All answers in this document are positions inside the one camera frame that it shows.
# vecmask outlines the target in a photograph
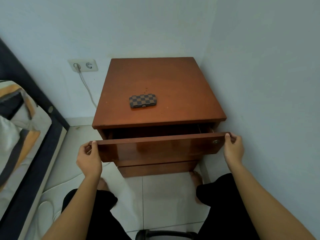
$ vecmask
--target person's left hand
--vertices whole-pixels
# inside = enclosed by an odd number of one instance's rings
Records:
[[[102,173],[102,161],[99,156],[97,142],[92,142],[91,153],[89,155],[87,154],[88,149],[90,149],[89,142],[80,146],[76,164],[85,177],[100,178]]]

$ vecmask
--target person's right arm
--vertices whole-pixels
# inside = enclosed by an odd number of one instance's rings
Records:
[[[266,191],[242,165],[242,138],[226,133],[224,155],[235,184],[260,239],[304,239],[314,236],[280,202]]]

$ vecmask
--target wall socket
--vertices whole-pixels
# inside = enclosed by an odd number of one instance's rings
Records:
[[[96,72],[98,71],[97,63],[94,59],[69,59],[68,63],[74,72],[77,72],[73,64],[77,63],[80,65],[81,72]]]

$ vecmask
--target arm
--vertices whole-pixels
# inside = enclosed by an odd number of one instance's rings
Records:
[[[97,186],[102,172],[97,142],[92,142],[90,155],[86,154],[88,146],[89,143],[86,143],[80,147],[76,162],[85,178],[66,209],[43,236],[43,240],[79,240],[87,237]]]
[[[235,184],[260,239],[306,239],[313,235],[280,202],[266,191],[242,165],[242,138],[227,133],[224,155]]]

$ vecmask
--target person's left arm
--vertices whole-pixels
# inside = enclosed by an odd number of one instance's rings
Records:
[[[76,162],[85,178],[66,209],[43,236],[43,240],[80,240],[87,237],[97,186],[102,173],[97,142],[92,142],[90,155],[86,154],[88,146],[89,142],[80,147]]]

